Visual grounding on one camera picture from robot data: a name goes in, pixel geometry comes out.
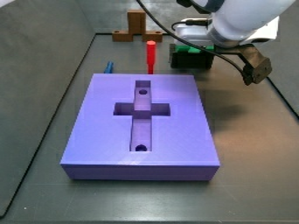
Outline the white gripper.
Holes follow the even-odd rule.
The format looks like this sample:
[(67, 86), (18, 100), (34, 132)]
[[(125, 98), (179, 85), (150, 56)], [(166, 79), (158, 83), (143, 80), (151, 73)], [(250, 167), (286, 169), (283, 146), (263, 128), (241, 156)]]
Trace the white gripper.
[(209, 25), (187, 25), (189, 21), (201, 22), (198, 18), (185, 19), (175, 26), (175, 35), (197, 46), (235, 47), (277, 39), (279, 17), (265, 21), (249, 17), (214, 16)]

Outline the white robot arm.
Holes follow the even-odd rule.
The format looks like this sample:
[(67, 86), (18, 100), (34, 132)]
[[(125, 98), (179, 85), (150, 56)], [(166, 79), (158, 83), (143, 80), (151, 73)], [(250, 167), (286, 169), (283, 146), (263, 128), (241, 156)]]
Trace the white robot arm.
[(186, 18), (174, 26), (175, 35), (199, 46), (214, 44), (233, 48), (277, 38), (281, 14), (296, 0), (183, 0), (210, 13), (206, 25), (187, 25)]

